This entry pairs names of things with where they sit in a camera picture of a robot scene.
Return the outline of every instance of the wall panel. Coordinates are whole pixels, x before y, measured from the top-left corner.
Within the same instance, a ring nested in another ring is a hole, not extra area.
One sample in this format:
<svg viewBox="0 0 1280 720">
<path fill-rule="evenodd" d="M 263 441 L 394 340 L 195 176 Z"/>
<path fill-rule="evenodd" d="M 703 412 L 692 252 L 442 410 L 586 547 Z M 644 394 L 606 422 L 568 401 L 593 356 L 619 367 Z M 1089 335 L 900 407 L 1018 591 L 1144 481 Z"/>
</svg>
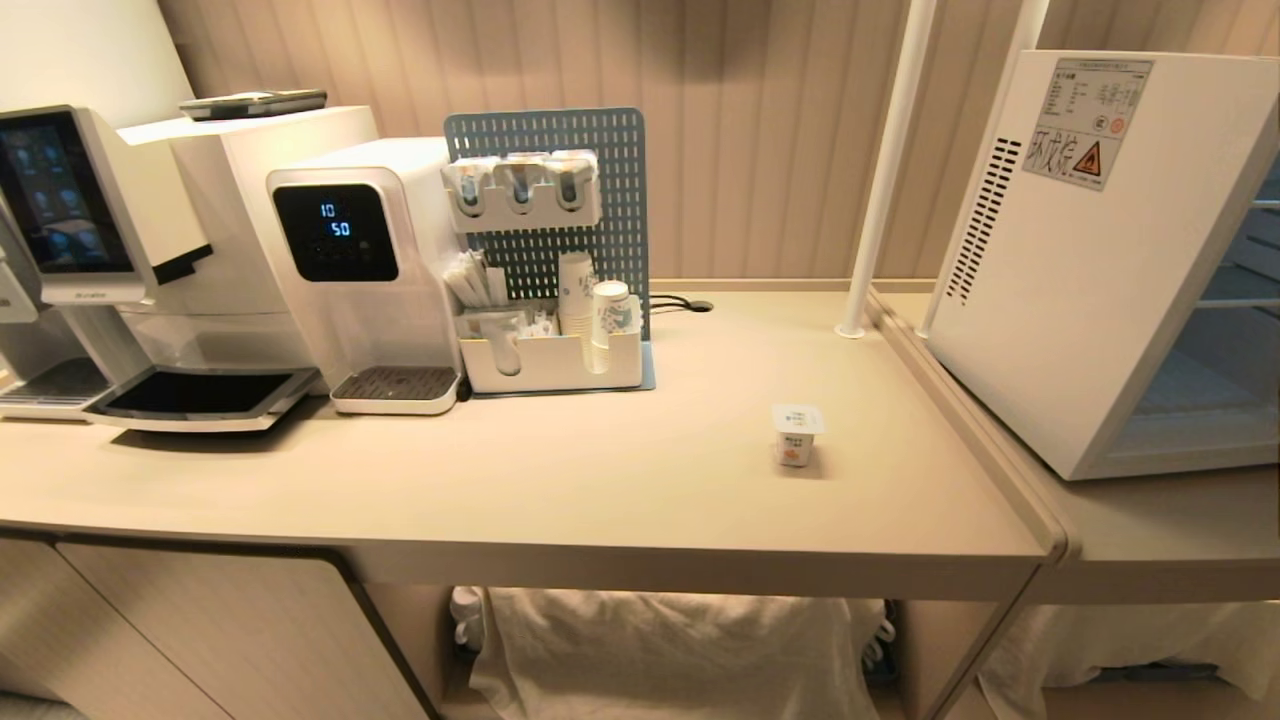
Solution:
<svg viewBox="0 0 1280 720">
<path fill-rule="evenodd" d="M 200 95 L 323 87 L 387 136 L 636 105 L 657 277 L 851 269 L 906 15 L 893 0 L 159 0 Z M 1280 54 L 1280 0 L 1053 0 L 1042 47 Z M 878 274 L 946 254 L 1019 0 L 940 0 Z"/>
</svg>

